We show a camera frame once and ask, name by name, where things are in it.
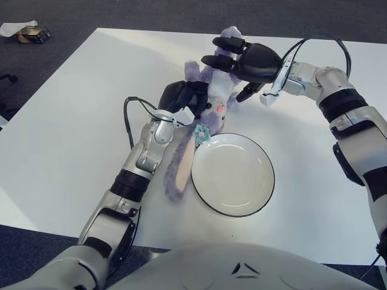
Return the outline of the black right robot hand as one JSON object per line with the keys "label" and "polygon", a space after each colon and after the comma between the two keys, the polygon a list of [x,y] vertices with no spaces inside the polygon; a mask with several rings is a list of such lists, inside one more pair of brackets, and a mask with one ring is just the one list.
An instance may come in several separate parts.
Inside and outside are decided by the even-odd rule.
{"label": "black right robot hand", "polygon": [[213,44],[224,51],[216,56],[204,56],[201,61],[248,83],[236,96],[239,103],[273,82],[283,63],[271,48],[238,37],[216,37]]}

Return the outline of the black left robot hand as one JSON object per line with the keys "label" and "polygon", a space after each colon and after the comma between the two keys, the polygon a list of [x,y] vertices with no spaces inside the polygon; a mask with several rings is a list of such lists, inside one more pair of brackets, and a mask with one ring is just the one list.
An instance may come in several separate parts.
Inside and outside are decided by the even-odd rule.
{"label": "black left robot hand", "polygon": [[158,108],[175,113],[187,106],[198,120],[207,107],[208,87],[200,81],[171,83],[165,87]]}

